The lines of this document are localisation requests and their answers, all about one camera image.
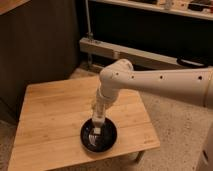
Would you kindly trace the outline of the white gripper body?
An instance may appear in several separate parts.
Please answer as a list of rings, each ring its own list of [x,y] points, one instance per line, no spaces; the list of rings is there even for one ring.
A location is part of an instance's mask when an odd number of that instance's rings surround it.
[[[105,121],[105,102],[98,99],[94,100],[92,110],[92,121],[94,123],[103,123]]]

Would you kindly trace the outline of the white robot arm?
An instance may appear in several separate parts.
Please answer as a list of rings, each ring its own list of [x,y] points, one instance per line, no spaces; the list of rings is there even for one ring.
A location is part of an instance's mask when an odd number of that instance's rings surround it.
[[[127,59],[103,68],[93,105],[94,133],[101,134],[106,110],[121,89],[132,89],[213,109],[213,68],[135,71]]]

